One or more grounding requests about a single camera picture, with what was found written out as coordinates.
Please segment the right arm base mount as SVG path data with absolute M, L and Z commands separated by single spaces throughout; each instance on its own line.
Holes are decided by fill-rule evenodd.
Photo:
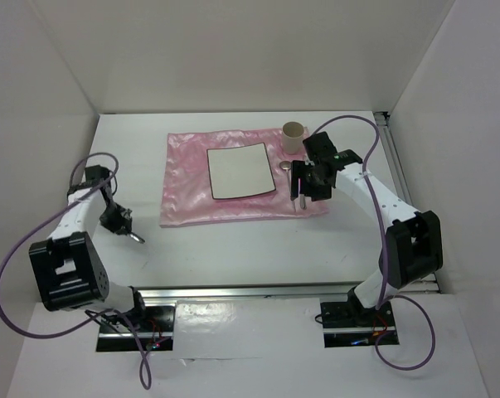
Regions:
M 323 327 L 326 348 L 369 347 L 378 338 L 380 345 L 399 345 L 392 306 L 354 318 L 345 302 L 321 302 L 314 321 Z

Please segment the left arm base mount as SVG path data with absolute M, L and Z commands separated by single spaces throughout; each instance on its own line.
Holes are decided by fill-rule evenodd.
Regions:
M 137 352 L 133 331 L 145 352 L 171 352 L 174 344 L 176 303 L 147 304 L 142 315 L 129 313 L 133 328 L 115 314 L 102 315 L 95 320 L 99 325 L 97 352 Z

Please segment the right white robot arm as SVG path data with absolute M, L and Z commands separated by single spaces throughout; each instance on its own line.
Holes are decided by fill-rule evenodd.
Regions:
M 291 197 L 325 201 L 338 189 L 382 233 L 378 270 L 348 292 L 347 318 L 356 325 L 366 324 L 385 299 L 443 266 L 439 218 L 402 201 L 372 176 L 354 151 L 337 151 L 327 133 L 306 138 L 303 146 L 308 159 L 292 162 Z

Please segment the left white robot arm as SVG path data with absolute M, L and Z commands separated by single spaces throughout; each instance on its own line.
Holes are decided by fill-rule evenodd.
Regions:
M 148 321 L 140 292 L 110 281 L 92 236 L 96 226 L 113 235 L 143 244 L 132 230 L 131 210 L 114 201 L 111 185 L 98 187 L 110 170 L 96 165 L 85 169 L 85 181 L 69 188 L 67 211 L 49 237 L 32 244 L 29 258 L 41 301 L 49 311 L 116 309 L 118 320 L 130 331 Z

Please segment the beige cup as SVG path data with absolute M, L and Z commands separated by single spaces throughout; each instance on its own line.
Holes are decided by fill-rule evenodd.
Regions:
M 288 155 L 299 153 L 303 147 L 305 127 L 298 122 L 290 121 L 283 125 L 281 133 L 282 149 Z

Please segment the square white plate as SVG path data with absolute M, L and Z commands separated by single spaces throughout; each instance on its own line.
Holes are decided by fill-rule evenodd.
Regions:
M 256 197 L 276 190 L 264 143 L 210 148 L 206 153 L 213 199 Z

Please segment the silver fork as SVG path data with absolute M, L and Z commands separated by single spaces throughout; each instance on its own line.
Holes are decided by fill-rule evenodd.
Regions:
M 144 244 L 145 243 L 145 239 L 142 238 L 141 236 L 133 233 L 133 232 L 130 232 L 128 233 L 128 237 L 131 238 L 132 240 L 138 242 L 139 244 Z

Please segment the pink satin cloth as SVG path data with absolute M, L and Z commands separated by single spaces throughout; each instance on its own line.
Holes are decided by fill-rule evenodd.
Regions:
M 282 161 L 299 160 L 281 145 L 280 129 L 226 130 L 208 133 L 170 133 L 163 179 L 161 227 L 203 225 L 236 221 L 264 221 L 307 218 L 328 212 L 323 202 L 309 203 L 305 210 L 290 201 L 287 173 Z M 257 145 L 267 152 L 275 188 L 260 195 L 236 195 L 215 199 L 207 151 Z

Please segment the silver spoon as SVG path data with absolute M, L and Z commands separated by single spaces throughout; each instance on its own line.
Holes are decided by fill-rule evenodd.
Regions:
M 290 176 L 290 172 L 291 172 L 291 166 L 292 166 L 292 164 L 291 164 L 290 161 L 284 160 L 284 161 L 282 161 L 282 162 L 279 163 L 279 166 L 280 166 L 280 168 L 283 171 L 285 171 L 285 175 L 286 175 L 286 179 L 287 179 L 287 186 L 288 186 L 288 189 L 289 189 L 289 195 L 291 196 L 292 190 L 291 190 L 291 176 Z M 292 203 L 292 207 L 294 209 L 294 213 L 297 212 L 295 200 L 290 197 L 290 201 Z

